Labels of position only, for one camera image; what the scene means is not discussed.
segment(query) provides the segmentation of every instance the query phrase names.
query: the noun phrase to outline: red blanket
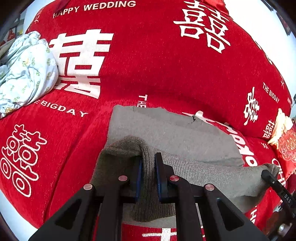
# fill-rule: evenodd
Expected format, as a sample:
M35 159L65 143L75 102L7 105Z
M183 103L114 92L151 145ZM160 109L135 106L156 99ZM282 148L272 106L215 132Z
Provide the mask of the red blanket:
M58 4L39 11L28 30L48 41L58 83L0 120L0 188L34 226L89 182L116 104L201 110L234 128L215 122L246 165L275 158L266 142L244 136L268 138L278 108L289 115L292 100L272 61L228 15L194 0L71 0L55 13ZM274 206L265 200L249 214L258 226Z

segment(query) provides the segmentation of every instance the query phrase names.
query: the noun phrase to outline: red cushion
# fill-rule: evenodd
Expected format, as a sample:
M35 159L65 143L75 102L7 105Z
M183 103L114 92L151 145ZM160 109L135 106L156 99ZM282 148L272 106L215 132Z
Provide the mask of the red cushion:
M122 241L177 241L176 231L176 229L146 228L124 224Z
M201 2L209 6L212 6L213 8L217 9L221 13L224 13L225 15L229 16L229 12L223 0L202 0Z
M278 181L287 188L285 179L285 172L283 172L280 163L276 159L275 153L270 145L263 139L254 137L244 137L238 130L233 129L227 125L213 121L210 118L211 114L204 114L202 111L196 115L204 122L214 125L231 135L245 161L244 166L258 166L264 163L272 163L277 165L280 170L278 174ZM269 188L265 193L262 201L245 215L261 230L265 227L267 220L270 218L274 208L279 204L280 198Z
M285 173L285 179L296 169L296 127L288 130L287 133L283 134L279 139L278 149L273 146L274 151L277 155L283 171Z
M49 42L57 59L56 89L0 120L4 154L17 125L24 125L21 136L40 133L46 140L32 151L37 162L20 163L16 152L11 176L9 162L1 166L1 190L36 227L89 181L116 104L161 106L179 114L202 110L242 133L244 141L237 141L249 165L260 161L251 148L248 151L242 135L262 137L278 108L290 114L290 94L274 64L243 29L226 15L220 18L210 6L197 9L183 1L143 0L108 2L100 9L100 4L84 6L84 1L71 0L68 9L54 14L58 3L39 11L29 27ZM182 9L195 11L185 13L198 14L203 21L180 23L185 21ZM225 35L211 33L210 20L223 27ZM183 37L182 26L192 27ZM199 27L204 33L198 39ZM219 41L225 47L221 53ZM43 139L27 145L32 149Z

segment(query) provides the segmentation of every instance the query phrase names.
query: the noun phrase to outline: white chinese character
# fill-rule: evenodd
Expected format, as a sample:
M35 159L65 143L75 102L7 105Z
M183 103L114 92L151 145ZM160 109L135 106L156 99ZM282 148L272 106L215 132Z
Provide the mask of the white chinese character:
M185 15L185 21L174 21L174 24L195 24L195 25L199 25L199 26L205 26L202 23L199 22L203 22L202 17L206 16L206 14L202 11L195 11L195 10L190 10L190 9L182 9ZM190 18L188 16L191 17L196 17L196 20L191 22Z
M10 179L16 190L25 197L31 196L31 181L37 181L39 176L32 171L38 161L37 151L40 145L45 145L47 140L41 138L40 132L30 133L24 125L15 125L15 130L2 147L3 158L0 160L0 169L3 175Z
M193 5L193 6L187 5L187 7L189 7L189 8L195 8L195 9L199 9L199 10L202 10L202 11L204 11L204 9L200 8L200 6L207 8L205 5L201 5L200 2L196 1L196 0L194 0L194 2L186 2L186 1L184 1L184 3L188 3L188 4Z
M138 101L137 107L146 108L146 102L145 101Z
M225 21L224 21L222 18L226 19L226 20L229 22L229 20L228 20L226 17L223 17L223 16L221 15L221 13L220 13L217 9L212 10L212 9L210 9L210 8L208 8L208 7L207 7L207 9L209 9L211 12L215 13L216 15L214 15L214 14L212 14L212 13L211 13L211 15L212 15L213 17L217 18L218 20L222 21L223 23L225 23Z
M213 10L213 9L210 9L210 8L208 8L207 6L200 4L199 1L196 1L196 0L194 0L194 2L186 2L186 1L184 1L184 3L188 3L188 4L193 5L193 6L187 5L188 8L199 9L199 10L202 10L202 11L204 11L204 9L201 8L201 7L205 7L205 8L207 8L207 9L209 9L211 12L213 12L213 13L216 14L216 15L211 14L211 15L214 16L215 18L219 19L219 20L222 21L223 23L225 23L225 21L224 21L223 19L225 19L225 20L227 20L227 21L229 22L229 20L228 20L226 17L223 17L223 16L221 15L221 13L220 13L218 10L216 10L216 9L214 9L214 10Z
M177 232L171 232L171 229L162 229L161 233L142 234L143 237L160 237L160 241L170 241L171 236L177 235Z
M187 37L199 39L200 34L204 33L203 30L199 27L190 27L190 26L183 26L183 25L179 25L179 27L181 29L181 37L187 36ZM196 33L195 34L187 34L187 33L185 33L186 29L195 29Z
M59 34L49 43L59 68L59 79L56 89L68 85L61 81L74 81L64 90L99 98L100 86L90 82L100 83L99 72L104 61L100 53L109 52L110 44L98 41L111 41L113 34L101 33L100 29L87 30L85 34L66 36Z
M39 23L39 17L40 17L40 14L41 14L41 12L42 12L43 9L44 9L44 7L41 8L41 9L38 11L38 13L36 14L36 18L35 18L35 20L34 20L34 23L35 23L35 24L36 24L36 23Z
M225 35L225 31L228 30L228 28L224 24L218 22L217 20L215 20L214 18L212 18L210 16L209 16L209 20L211 22L211 29L205 28L205 30L208 31L209 33L214 34L216 37L218 37L219 39L221 39L223 42L225 42L226 44L228 44L230 46L230 43L222 37ZM216 33L214 27L219 29L220 32ZM219 43L219 48L217 48L211 44L212 39L214 39L215 41L217 41ZM219 41L218 39L209 35L208 33L207 33L207 46L213 48L214 50L218 51L219 53L222 53L222 50L225 49L224 44L221 41Z
M139 95L140 98L143 98L145 101L147 101L148 95Z
M271 134L272 134L272 130L274 128L274 123L269 120L268 124L265 127L265 130L263 130L264 134L263 134L263 138L270 138Z
M254 89L252 88L252 92L248 93L248 104L246 104L246 107L244 109L244 117L247 119L244 123L244 126L248 124L248 121L255 122L258 119L257 111L259 110L258 101L254 98Z

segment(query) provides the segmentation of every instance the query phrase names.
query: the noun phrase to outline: floral blanket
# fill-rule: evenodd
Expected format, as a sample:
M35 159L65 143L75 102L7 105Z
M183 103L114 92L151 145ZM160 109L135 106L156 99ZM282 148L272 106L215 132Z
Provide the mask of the floral blanket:
M37 31L16 39L0 59L0 119L48 93L57 78L54 56Z

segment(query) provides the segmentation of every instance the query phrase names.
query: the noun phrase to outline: white wall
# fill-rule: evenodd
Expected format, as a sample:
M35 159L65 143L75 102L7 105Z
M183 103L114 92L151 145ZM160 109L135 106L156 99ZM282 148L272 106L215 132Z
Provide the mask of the white wall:
M20 241L27 241L37 231L36 228L19 215L1 191L0 210L7 225Z
M27 31L31 22L34 20L35 15L38 11L46 6L47 4L53 2L54 0L35 0L31 3L31 5L27 8L26 17L24 21L24 32Z
M20 15L20 19L24 19L24 18L25 18L25 16L26 16L26 12L27 12L27 10L25 9L25 11L23 11L23 12L21 13L21 15Z
M296 38L287 36L276 11L260 0L224 0L229 15L255 39L283 76L290 94L296 94ZM296 105L291 117L296 115Z

